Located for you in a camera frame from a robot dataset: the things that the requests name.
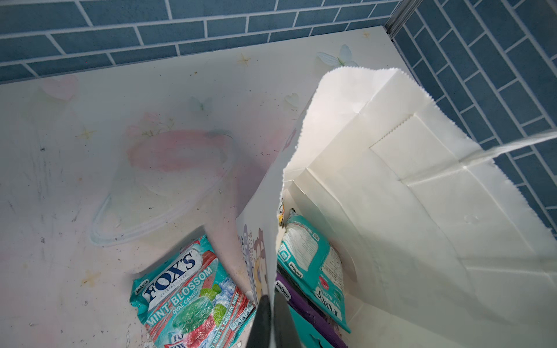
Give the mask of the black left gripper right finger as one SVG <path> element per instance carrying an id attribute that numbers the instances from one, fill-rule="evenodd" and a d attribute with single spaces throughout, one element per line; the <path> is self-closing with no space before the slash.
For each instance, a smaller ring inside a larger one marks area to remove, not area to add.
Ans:
<path id="1" fill-rule="evenodd" d="M 277 289 L 273 309 L 274 344 L 278 348 L 301 348 L 300 337 L 290 313 L 287 298 Z"/>

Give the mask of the white printed paper bag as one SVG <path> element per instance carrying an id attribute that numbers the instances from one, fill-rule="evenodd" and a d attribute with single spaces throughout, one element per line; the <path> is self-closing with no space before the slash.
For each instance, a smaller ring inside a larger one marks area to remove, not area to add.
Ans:
<path id="1" fill-rule="evenodd" d="M 282 200 L 339 252 L 355 347 L 555 347 L 556 240 L 495 158 L 399 69 L 320 81 L 236 221 L 252 291 L 271 295 Z"/>

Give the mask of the green Fox's mint candy bag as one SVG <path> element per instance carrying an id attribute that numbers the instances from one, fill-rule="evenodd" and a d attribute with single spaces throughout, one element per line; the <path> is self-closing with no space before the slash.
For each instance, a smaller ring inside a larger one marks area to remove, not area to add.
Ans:
<path id="1" fill-rule="evenodd" d="M 255 310 L 207 236 L 134 280 L 130 303 L 156 347 L 230 347 Z"/>

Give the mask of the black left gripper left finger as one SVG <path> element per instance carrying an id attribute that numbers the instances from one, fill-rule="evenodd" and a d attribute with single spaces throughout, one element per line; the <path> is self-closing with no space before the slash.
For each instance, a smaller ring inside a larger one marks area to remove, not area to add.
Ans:
<path id="1" fill-rule="evenodd" d="M 269 348 L 272 333 L 272 310 L 268 295 L 263 295 L 255 313 L 246 348 Z"/>

